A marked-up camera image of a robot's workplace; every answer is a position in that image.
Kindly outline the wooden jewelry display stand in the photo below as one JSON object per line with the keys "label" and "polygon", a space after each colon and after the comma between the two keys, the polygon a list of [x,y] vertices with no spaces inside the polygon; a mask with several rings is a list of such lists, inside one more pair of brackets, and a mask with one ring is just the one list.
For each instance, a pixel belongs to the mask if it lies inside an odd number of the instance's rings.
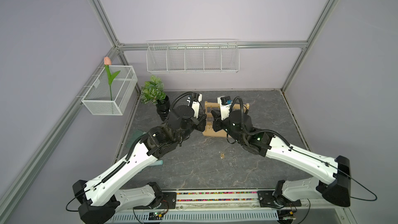
{"label": "wooden jewelry display stand", "polygon": [[[227,97],[226,102],[228,104],[232,103],[232,100],[230,99],[230,97],[229,96],[226,96],[226,97]],[[207,116],[207,119],[206,119],[206,128],[205,128],[205,131],[203,132],[204,136],[224,137],[227,134],[226,129],[223,129],[223,130],[220,130],[217,132],[213,129],[214,118],[211,113],[211,110],[220,111],[220,105],[223,104],[222,102],[224,101],[221,98],[224,98],[224,96],[218,97],[217,103],[212,103],[212,102],[207,102],[207,101],[205,102],[205,114]],[[249,106],[249,104],[243,104],[243,108],[244,108],[244,113],[247,114],[250,106]],[[233,106],[233,111],[240,112],[240,104],[239,103],[236,103]],[[239,134],[238,127],[232,128],[232,131],[237,132]]]}

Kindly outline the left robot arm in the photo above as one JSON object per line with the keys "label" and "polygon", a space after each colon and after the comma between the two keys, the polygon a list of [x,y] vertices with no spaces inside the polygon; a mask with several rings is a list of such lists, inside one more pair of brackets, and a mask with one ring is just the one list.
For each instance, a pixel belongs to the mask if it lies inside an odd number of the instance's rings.
{"label": "left robot arm", "polygon": [[167,118],[139,136],[127,154],[92,180],[73,184],[76,210],[85,224],[104,224],[117,212],[135,207],[157,208],[164,194],[155,182],[123,190],[136,174],[175,150],[195,130],[203,132],[206,117],[201,109],[202,95],[185,92],[171,104]]}

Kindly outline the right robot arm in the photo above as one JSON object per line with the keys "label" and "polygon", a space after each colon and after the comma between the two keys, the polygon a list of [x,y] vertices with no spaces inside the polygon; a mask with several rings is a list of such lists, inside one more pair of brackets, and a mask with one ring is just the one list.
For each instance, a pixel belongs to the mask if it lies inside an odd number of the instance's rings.
{"label": "right robot arm", "polygon": [[271,194],[260,198],[263,207],[276,209],[301,199],[324,199],[339,206],[350,207],[351,176],[350,160],[322,156],[290,144],[281,134],[268,129],[258,129],[252,124],[243,100],[237,96],[221,96],[217,99],[218,110],[212,110],[212,128],[224,130],[228,138],[244,150],[262,157],[275,159],[311,175],[302,180],[280,180]]}

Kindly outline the black plant pot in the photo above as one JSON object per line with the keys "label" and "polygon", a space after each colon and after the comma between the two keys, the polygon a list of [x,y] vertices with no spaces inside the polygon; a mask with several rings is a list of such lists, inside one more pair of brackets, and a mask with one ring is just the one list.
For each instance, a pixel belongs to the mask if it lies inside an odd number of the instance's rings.
{"label": "black plant pot", "polygon": [[162,121],[164,121],[167,118],[170,111],[171,103],[169,97],[166,95],[166,97],[163,100],[157,100],[155,106],[159,117],[161,118]]}

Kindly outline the green artificial potted plant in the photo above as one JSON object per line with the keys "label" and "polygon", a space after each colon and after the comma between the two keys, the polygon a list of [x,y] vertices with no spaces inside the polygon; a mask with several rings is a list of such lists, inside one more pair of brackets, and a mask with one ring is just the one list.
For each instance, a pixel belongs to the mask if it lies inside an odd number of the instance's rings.
{"label": "green artificial potted plant", "polygon": [[149,81],[141,87],[141,103],[152,103],[155,105],[165,102],[166,93],[161,78],[152,75]]}

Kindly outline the teal dustpan brush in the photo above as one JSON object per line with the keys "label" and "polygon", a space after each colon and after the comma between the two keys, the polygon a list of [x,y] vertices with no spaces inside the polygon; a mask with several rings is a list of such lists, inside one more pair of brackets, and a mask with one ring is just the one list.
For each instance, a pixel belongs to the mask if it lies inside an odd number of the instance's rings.
{"label": "teal dustpan brush", "polygon": [[[134,141],[141,137],[142,135],[146,134],[146,132],[142,130],[134,130],[132,133],[130,133],[127,137],[127,141],[125,143],[124,151],[128,152],[128,150],[132,147]],[[156,166],[162,166],[163,165],[163,160],[157,160],[153,164],[150,165],[150,167],[156,167]]]}

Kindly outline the pink artificial tulip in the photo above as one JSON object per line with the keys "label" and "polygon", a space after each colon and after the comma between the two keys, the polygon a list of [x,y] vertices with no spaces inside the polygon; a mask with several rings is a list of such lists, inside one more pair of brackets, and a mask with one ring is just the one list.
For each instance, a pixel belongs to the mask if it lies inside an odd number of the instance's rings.
{"label": "pink artificial tulip", "polygon": [[112,92],[112,83],[114,79],[119,75],[120,71],[116,71],[114,73],[111,72],[110,66],[112,65],[112,61],[109,57],[104,58],[104,68],[106,70],[107,78],[108,78],[108,85],[109,85],[109,92],[110,92],[110,100],[113,100],[113,92]]}

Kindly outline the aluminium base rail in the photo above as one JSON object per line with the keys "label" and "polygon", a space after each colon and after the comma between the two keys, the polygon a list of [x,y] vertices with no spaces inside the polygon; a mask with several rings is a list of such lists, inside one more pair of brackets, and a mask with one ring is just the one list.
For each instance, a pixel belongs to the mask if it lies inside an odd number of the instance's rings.
{"label": "aluminium base rail", "polygon": [[325,199],[302,198],[296,201],[275,197],[272,190],[235,189],[235,190],[163,190],[144,186],[135,189],[121,189],[112,196],[120,203],[116,212],[128,209],[287,209],[312,205],[314,208],[338,208]]}

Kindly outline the white mesh wall basket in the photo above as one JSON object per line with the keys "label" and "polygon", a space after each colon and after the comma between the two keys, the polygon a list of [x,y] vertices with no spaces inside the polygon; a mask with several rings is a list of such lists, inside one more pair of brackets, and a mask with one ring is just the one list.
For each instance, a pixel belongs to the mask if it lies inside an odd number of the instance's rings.
{"label": "white mesh wall basket", "polygon": [[122,116],[137,84],[132,66],[111,65],[110,70],[112,73],[120,71],[112,83],[112,101],[104,67],[94,75],[94,82],[85,87],[84,94],[77,97],[92,115]]}

